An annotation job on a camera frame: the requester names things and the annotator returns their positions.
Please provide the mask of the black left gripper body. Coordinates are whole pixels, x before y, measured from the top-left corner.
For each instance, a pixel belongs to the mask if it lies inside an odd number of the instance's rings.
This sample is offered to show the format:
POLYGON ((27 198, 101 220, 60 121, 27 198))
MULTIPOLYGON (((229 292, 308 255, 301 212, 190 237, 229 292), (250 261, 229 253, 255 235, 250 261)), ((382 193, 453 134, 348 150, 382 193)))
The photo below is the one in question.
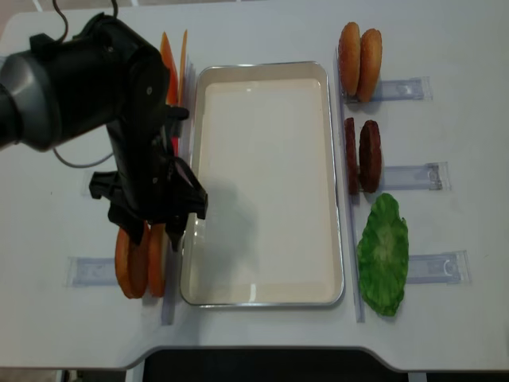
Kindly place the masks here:
MULTIPOLYGON (((165 136, 165 125, 133 127, 115 120, 107 124, 116 171, 95 172, 90 182, 94 199, 109 200, 108 219, 122 228, 128 236, 140 244, 144 223, 164 224, 169 217, 169 167, 170 152, 165 136)), ((188 214, 206 217, 208 194, 187 164, 188 179, 193 191, 188 214)))

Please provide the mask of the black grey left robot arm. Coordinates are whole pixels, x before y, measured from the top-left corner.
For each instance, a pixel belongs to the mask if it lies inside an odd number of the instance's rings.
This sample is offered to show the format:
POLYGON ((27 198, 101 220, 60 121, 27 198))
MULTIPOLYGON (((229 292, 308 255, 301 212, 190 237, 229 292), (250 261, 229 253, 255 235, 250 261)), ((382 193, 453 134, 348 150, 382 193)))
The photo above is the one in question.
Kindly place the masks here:
POLYGON ((97 14, 70 41, 41 33, 1 69, 1 145, 45 152, 106 127, 116 170, 89 190, 111 203, 109 221, 140 243, 144 224, 163 224, 172 245, 208 195, 174 152, 173 129, 188 109, 169 105, 170 72, 149 42, 114 16, 97 14))

